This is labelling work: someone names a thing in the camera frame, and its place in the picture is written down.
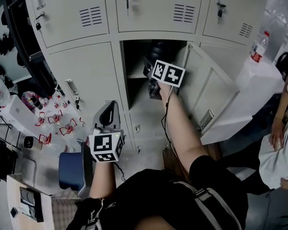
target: backpack strap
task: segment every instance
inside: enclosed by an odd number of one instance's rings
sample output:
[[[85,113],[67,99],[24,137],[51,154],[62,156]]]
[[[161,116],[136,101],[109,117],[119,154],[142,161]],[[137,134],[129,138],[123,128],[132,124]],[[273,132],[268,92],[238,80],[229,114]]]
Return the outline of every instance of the backpack strap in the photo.
[[[174,182],[174,184],[182,184],[185,187],[192,190],[192,193],[194,195],[194,200],[198,207],[201,209],[201,211],[204,213],[204,215],[207,217],[207,219],[210,221],[211,225],[214,227],[215,230],[222,230],[221,226],[219,225],[218,221],[214,217],[214,215],[211,213],[211,211],[204,205],[204,201],[210,197],[214,197],[220,205],[224,208],[224,210],[234,219],[236,222],[238,229],[242,230],[241,225],[235,216],[234,212],[230,209],[230,207],[227,205],[227,203],[224,201],[224,199],[212,188],[207,189],[200,189],[196,190],[193,186],[190,184],[187,184],[185,182]]]

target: black shirt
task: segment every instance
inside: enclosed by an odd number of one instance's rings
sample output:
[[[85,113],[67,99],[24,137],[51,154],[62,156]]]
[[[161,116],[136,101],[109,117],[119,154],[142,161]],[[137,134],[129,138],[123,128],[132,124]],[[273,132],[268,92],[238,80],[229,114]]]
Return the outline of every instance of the black shirt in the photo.
[[[102,230],[133,230],[140,220],[150,216],[163,217],[177,230],[214,229],[197,206],[192,191],[174,183],[179,180],[167,171],[138,172],[120,185],[111,197],[103,201],[92,198],[82,201],[67,230],[94,229],[98,218]],[[245,228],[247,195],[234,174],[219,168],[209,156],[201,156],[190,167],[190,180],[196,189],[210,187],[217,191],[238,218],[242,229]],[[233,219],[215,199],[209,198],[206,203],[222,229],[237,229]]]

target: red object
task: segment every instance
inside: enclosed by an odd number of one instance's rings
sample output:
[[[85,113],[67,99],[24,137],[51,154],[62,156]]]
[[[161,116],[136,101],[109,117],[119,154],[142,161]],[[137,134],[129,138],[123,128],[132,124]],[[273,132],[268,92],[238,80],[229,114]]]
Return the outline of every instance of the red object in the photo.
[[[48,137],[44,135],[39,135],[38,142],[44,145],[49,144],[51,142],[51,133]]]
[[[50,124],[56,123],[56,122],[58,122],[58,121],[61,119],[62,116],[63,116],[63,113],[62,113],[61,110],[59,110],[59,111],[58,111],[58,114],[54,114],[53,116],[48,117],[48,122],[49,122]]]
[[[77,123],[72,118],[69,124],[65,125],[65,127],[59,128],[59,130],[61,134],[65,136],[66,134],[70,134],[75,129],[76,126],[77,126]]]
[[[35,124],[35,126],[41,126],[41,124],[43,124],[45,121],[45,113],[40,112],[37,120],[38,120],[38,122]]]

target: locker door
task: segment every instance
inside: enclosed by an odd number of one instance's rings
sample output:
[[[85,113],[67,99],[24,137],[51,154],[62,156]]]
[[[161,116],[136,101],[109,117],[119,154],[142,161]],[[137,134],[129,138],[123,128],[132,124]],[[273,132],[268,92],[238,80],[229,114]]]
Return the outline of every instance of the locker door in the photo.
[[[116,0],[119,31],[195,33],[201,0]]]
[[[108,34],[105,0],[32,0],[46,47]]]
[[[218,17],[218,1],[226,5]],[[247,45],[256,37],[267,0],[210,0],[204,35]]]
[[[92,117],[108,101],[122,105],[110,43],[64,50],[48,57],[48,64],[73,104],[80,98],[83,117]]]
[[[182,65],[186,73],[179,95],[203,136],[239,91],[221,67],[194,43],[188,42]]]

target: desk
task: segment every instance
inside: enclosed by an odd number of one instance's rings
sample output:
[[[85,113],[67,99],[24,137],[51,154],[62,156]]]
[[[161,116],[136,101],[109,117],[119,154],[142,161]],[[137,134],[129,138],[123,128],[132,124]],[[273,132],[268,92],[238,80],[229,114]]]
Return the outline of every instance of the desk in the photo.
[[[20,207],[20,191],[19,188],[32,188],[31,186],[22,182],[21,174],[14,174],[7,176],[7,199],[8,199],[8,207],[9,211],[13,207]],[[72,192],[71,190],[64,190],[60,194],[60,196],[55,197],[46,195],[42,192],[41,194],[41,204],[42,204],[42,212],[44,222],[36,222],[28,216],[24,215],[22,212],[18,211],[18,214],[15,218],[11,217],[11,222],[14,230],[66,230],[69,223],[72,221],[74,214],[77,210],[76,205],[74,204],[74,200],[79,200],[77,198],[64,197],[64,192],[67,194]],[[56,212],[56,219],[54,220],[54,216],[52,211]]]

